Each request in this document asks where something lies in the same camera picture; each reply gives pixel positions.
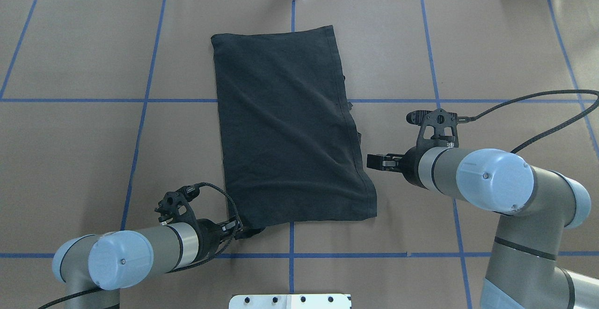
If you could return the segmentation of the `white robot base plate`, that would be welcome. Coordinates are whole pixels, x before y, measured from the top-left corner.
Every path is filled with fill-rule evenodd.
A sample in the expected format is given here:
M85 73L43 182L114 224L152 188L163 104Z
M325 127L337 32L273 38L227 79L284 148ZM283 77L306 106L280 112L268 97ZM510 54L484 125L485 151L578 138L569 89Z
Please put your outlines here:
M350 294L238 294L229 309L351 309Z

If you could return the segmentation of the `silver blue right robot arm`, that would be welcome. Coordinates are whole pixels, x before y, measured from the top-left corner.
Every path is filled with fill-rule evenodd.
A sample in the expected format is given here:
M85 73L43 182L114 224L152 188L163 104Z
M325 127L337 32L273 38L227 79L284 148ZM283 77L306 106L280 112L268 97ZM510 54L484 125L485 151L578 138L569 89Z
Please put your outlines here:
M405 154L368 154L366 165L500 215L482 309L599 306L597 278L556 264L563 231L590 215L590 194L578 181L492 148L414 147Z

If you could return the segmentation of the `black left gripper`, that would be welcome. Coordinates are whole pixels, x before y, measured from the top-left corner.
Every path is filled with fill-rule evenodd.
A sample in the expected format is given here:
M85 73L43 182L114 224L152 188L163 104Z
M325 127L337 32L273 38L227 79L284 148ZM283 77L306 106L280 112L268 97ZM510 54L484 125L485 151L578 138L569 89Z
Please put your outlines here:
M216 255L220 245L229 239L237 238L244 225L231 218L222 223L214 223L208 219L197 220L197 262Z

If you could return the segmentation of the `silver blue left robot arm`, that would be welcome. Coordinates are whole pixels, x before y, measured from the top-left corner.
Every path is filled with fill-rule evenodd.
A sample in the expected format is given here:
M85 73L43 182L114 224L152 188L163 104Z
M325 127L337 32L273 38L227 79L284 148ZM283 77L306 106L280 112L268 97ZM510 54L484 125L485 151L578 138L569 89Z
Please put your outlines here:
M51 265L67 294L43 308L64 303L67 309L117 309L122 288L205 264L241 230L236 219L218 224L199 219L71 239L58 248Z

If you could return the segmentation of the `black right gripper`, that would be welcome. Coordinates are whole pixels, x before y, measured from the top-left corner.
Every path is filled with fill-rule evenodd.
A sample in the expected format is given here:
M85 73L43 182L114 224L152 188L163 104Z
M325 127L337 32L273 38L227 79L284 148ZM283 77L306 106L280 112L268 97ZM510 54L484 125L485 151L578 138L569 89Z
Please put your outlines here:
M425 188L418 168L426 149L412 147L404 154L368 154L366 167L382 172L399 172L411 185Z

